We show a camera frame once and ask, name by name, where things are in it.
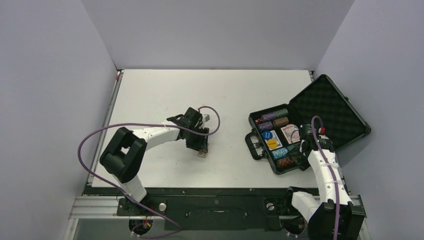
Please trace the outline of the pink chip stack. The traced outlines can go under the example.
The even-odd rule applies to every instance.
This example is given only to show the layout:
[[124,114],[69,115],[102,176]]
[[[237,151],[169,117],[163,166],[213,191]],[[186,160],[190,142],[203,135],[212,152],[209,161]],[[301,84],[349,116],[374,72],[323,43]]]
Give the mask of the pink chip stack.
[[208,153],[206,151],[198,151],[197,156],[199,158],[206,158],[208,156]]

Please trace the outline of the yellow big blind button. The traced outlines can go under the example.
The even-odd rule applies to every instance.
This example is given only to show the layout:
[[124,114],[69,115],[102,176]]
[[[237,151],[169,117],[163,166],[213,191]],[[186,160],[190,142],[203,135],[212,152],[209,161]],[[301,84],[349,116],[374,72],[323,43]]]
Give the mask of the yellow big blind button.
[[269,149],[276,149],[279,143],[274,138],[267,140],[267,146]]

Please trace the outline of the red brown chip stack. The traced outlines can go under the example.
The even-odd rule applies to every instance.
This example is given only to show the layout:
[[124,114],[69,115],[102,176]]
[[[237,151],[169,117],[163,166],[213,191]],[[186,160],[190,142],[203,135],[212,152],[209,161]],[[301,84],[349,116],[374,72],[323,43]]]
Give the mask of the red brown chip stack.
[[292,157],[284,157],[276,161],[276,166],[280,169],[288,169],[296,166],[296,160]]

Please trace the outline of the light blue chip stack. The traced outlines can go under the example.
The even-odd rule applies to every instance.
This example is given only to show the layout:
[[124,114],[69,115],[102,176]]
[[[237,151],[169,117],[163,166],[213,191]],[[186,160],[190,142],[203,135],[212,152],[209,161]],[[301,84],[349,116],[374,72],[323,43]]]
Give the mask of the light blue chip stack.
[[279,160],[284,158],[289,153],[289,150],[286,147],[279,148],[277,150],[273,150],[271,152],[274,160]]

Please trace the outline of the blue small blind button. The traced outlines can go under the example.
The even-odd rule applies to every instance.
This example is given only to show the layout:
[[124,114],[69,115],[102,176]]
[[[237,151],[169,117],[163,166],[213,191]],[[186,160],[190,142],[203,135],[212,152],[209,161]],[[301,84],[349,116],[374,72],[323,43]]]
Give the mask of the blue small blind button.
[[263,139],[264,140],[270,140],[270,139],[272,139],[273,137],[274,137],[274,135],[273,135],[273,133],[271,132],[271,131],[269,131],[269,130],[266,130],[266,131],[264,131],[263,133],[262,133],[262,137],[263,137]]

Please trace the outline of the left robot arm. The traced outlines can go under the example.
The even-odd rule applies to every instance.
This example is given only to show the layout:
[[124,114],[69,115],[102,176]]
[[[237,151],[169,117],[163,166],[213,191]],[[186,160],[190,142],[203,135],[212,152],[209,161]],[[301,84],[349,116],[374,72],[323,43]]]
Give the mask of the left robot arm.
[[145,152],[167,142],[185,140],[188,149],[206,154],[210,130],[204,123],[209,120],[208,114],[190,107],[185,114],[168,117],[161,124],[137,130],[126,127],[116,130],[99,162],[131,197],[129,208],[136,215],[149,210],[149,201],[145,198],[148,192],[138,176]]

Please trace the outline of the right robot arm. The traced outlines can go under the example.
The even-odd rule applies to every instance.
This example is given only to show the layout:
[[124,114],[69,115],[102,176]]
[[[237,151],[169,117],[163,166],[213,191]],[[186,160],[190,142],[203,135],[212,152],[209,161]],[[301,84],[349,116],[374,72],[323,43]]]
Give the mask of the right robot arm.
[[319,198],[300,189],[282,199],[283,209],[301,214],[310,240],[356,240],[365,211],[356,206],[343,184],[332,141],[311,124],[299,129],[300,155],[313,170]]

